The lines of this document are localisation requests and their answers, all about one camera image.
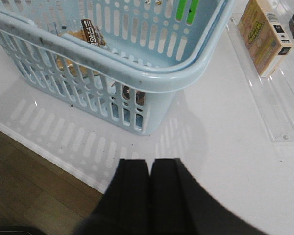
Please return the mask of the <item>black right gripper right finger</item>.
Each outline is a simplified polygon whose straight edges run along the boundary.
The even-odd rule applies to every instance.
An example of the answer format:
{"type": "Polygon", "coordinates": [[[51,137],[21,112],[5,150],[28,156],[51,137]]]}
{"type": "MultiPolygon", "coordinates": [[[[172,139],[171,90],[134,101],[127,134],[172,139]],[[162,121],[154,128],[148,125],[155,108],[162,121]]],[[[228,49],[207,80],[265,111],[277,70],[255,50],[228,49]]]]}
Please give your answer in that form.
{"type": "Polygon", "coordinates": [[[151,230],[155,235],[262,235],[214,199],[179,158],[151,169],[151,230]]]}

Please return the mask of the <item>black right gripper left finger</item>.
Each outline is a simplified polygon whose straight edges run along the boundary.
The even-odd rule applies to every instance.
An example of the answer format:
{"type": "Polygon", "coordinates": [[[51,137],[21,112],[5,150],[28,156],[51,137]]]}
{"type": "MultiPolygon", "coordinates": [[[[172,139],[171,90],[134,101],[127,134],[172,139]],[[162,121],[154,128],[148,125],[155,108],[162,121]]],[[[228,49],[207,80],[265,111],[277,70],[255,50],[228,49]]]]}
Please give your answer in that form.
{"type": "Polygon", "coordinates": [[[149,171],[145,160],[121,159],[87,225],[90,235],[149,233],[149,171]]]}

